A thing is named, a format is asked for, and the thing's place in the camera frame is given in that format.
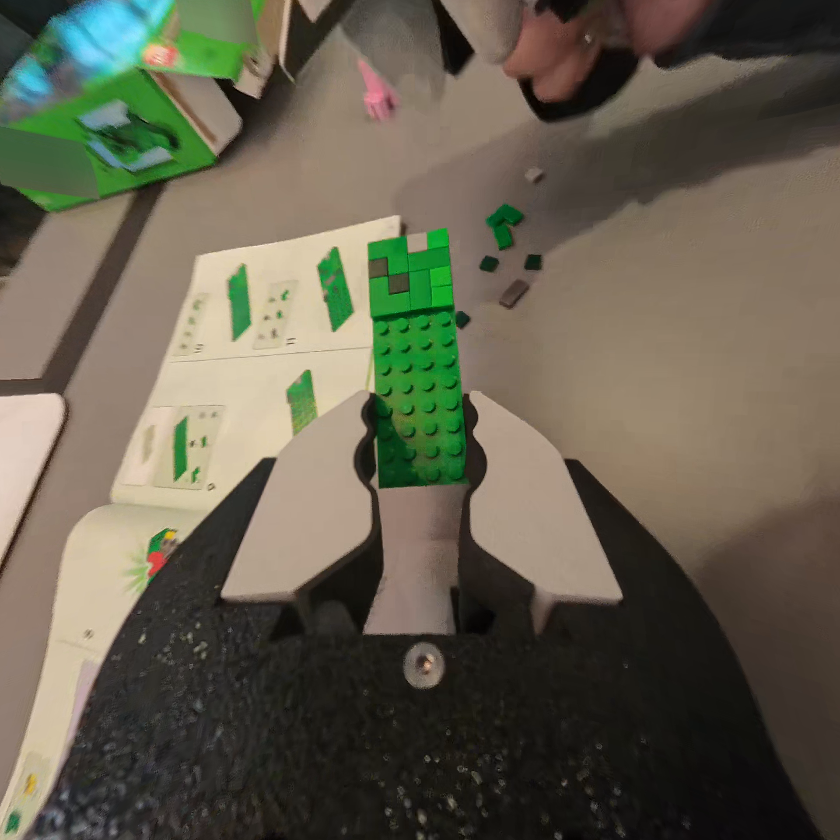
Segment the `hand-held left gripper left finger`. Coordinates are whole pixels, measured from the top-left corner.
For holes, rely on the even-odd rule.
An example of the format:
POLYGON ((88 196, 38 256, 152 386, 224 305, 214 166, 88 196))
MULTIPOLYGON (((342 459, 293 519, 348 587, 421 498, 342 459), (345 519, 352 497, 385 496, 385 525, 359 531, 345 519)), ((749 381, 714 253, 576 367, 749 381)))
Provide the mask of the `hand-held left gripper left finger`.
POLYGON ((226 602, 294 603, 341 566, 373 552, 371 605, 382 577, 376 491, 375 396, 358 391, 279 452, 239 544, 226 602))

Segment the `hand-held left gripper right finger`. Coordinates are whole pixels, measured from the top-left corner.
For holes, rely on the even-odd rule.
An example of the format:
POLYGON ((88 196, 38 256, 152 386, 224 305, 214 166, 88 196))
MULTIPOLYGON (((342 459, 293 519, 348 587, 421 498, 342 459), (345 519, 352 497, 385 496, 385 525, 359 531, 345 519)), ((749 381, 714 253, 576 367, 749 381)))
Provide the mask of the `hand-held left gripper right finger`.
POLYGON ((614 605, 623 592, 560 451, 534 427, 482 392, 476 415, 462 535, 533 586, 537 603, 614 605))

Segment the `green studded brick plate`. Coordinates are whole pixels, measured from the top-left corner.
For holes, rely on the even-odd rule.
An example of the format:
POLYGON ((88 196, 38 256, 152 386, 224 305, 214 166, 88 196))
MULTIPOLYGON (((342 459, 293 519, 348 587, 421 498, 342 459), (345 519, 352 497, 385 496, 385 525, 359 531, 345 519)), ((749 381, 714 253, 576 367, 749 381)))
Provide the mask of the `green studded brick plate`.
POLYGON ((466 426, 448 229, 367 249, 379 486, 463 484, 466 426))

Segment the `person's right forearm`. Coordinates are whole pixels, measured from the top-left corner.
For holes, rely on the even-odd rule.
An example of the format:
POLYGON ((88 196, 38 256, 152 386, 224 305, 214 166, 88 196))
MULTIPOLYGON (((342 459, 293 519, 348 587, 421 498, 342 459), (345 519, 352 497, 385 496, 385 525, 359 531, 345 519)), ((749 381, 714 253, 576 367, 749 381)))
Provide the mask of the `person's right forearm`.
POLYGON ((838 1, 717 1, 654 63, 671 69, 709 56, 738 61, 838 52, 838 1))

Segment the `person's right hand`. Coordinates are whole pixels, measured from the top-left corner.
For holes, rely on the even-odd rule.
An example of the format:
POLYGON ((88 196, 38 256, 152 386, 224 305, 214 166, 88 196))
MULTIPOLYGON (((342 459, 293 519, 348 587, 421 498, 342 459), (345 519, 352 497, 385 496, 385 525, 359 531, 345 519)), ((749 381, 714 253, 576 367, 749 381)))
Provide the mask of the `person's right hand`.
POLYGON ((712 1, 604 2, 565 23, 550 12, 524 10, 518 42, 502 64, 506 77, 530 81, 540 102, 568 102, 602 52, 624 46, 650 58, 678 45, 712 1))

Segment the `small pink brick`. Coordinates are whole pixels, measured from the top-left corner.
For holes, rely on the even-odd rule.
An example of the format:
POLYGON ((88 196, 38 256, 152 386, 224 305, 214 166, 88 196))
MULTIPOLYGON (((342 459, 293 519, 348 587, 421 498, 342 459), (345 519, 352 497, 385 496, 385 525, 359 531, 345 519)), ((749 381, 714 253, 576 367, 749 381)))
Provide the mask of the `small pink brick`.
POLYGON ((369 117, 380 122, 389 119, 400 105, 396 91, 366 60, 359 58, 357 67, 364 82, 363 100, 369 117))

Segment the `building instruction booklet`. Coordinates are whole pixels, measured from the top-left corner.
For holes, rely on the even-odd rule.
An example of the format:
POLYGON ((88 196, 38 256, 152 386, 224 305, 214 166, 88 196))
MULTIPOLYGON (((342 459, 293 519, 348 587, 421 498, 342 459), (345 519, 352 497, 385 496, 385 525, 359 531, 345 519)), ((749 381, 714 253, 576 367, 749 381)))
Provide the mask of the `building instruction booklet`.
POLYGON ((45 803, 118 630, 175 549, 307 420, 371 383, 367 247, 402 231, 383 217, 196 258, 109 502, 61 554, 2 838, 22 838, 45 803))

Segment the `green brick set box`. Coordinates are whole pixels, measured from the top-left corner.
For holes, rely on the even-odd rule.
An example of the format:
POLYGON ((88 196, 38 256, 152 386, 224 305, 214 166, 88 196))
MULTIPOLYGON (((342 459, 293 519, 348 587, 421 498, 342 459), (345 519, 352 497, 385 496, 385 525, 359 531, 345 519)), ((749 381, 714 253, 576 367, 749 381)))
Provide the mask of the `green brick set box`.
POLYGON ((235 95, 289 81, 351 2, 2 2, 2 183, 57 212, 200 171, 235 95))

